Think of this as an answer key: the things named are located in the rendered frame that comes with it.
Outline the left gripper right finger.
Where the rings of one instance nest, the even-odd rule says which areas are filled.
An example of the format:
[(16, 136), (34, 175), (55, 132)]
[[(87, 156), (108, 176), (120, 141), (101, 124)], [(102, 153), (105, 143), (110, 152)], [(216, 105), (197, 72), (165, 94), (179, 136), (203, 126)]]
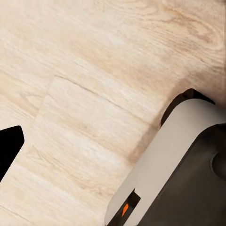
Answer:
[(226, 127), (215, 125), (211, 142), (226, 163)]

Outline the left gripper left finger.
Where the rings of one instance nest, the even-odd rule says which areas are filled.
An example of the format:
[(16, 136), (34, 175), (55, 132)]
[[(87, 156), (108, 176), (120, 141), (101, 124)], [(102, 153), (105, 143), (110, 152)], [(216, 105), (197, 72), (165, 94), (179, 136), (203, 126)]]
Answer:
[(24, 144), (20, 125), (0, 130), (0, 181)]

